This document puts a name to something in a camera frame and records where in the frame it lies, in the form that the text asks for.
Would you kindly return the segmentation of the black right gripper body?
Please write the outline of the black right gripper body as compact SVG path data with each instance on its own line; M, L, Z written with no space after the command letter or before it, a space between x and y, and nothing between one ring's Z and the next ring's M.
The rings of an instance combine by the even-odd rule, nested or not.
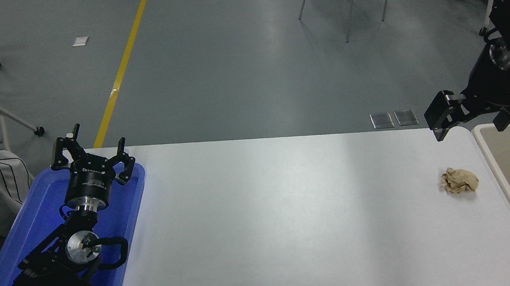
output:
M510 57L480 57L463 90L466 97L476 97L497 106L510 105Z

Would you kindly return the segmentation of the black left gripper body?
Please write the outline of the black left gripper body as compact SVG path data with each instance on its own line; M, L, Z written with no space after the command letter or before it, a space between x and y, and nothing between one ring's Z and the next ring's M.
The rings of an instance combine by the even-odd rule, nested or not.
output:
M99 201L109 201L112 181L114 179L113 165L108 159L90 154L82 156L71 164L70 180L65 194L65 204L75 205L75 200L90 197Z

